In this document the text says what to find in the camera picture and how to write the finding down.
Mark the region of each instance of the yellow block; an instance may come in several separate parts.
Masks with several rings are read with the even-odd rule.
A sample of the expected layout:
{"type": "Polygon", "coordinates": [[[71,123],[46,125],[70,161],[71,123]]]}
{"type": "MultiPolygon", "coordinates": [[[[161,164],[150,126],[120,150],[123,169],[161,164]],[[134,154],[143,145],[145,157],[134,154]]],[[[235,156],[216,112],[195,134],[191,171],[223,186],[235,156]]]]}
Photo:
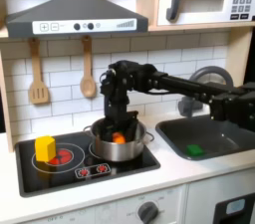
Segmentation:
{"type": "Polygon", "coordinates": [[[36,160],[49,162],[56,156],[56,142],[49,136],[42,136],[35,141],[36,160]]]}

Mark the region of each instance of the black stovetop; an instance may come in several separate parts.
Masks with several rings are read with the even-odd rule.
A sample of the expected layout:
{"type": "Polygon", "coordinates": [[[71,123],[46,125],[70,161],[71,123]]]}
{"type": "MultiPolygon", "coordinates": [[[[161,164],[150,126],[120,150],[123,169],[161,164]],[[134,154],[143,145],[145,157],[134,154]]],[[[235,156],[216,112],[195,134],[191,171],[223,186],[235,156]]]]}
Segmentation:
{"type": "Polygon", "coordinates": [[[113,163],[93,155],[92,139],[84,132],[58,135],[55,140],[57,156],[49,163],[36,161],[35,140],[17,143],[21,196],[35,196],[160,167],[147,147],[132,161],[113,163]]]}

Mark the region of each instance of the green object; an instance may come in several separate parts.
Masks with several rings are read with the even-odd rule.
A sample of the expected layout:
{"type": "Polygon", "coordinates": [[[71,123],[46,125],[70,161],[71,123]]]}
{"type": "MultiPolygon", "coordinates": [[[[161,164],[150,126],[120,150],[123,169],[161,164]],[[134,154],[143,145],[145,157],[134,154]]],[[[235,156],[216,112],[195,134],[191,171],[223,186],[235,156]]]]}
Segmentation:
{"type": "Polygon", "coordinates": [[[199,145],[190,144],[187,146],[187,154],[189,156],[201,156],[204,154],[204,151],[199,145]]]}

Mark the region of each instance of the faucet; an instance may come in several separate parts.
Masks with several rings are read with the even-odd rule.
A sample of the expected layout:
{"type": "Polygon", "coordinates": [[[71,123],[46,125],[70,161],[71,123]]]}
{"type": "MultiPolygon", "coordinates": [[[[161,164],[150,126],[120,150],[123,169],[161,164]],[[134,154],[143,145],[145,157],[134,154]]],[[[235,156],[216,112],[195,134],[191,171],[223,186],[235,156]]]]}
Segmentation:
{"type": "MultiPolygon", "coordinates": [[[[215,67],[215,66],[204,67],[197,70],[190,77],[190,80],[197,82],[201,77],[208,74],[219,75],[225,80],[227,86],[231,86],[231,87],[234,86],[233,79],[230,76],[230,74],[226,70],[219,67],[215,67]]],[[[196,101],[195,99],[190,97],[183,97],[181,101],[178,103],[179,113],[182,116],[186,116],[186,117],[192,117],[193,111],[198,111],[198,110],[201,110],[202,108],[203,108],[202,102],[196,101]]]]}

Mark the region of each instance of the orange toy vegetable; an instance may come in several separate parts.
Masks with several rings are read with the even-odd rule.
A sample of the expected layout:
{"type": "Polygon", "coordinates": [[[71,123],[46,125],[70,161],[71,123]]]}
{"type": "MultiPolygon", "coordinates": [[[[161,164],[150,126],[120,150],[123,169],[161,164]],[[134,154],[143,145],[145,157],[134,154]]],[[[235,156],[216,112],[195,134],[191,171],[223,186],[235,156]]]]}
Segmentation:
{"type": "Polygon", "coordinates": [[[117,144],[125,144],[126,139],[120,132],[113,133],[113,142],[117,144]]]}

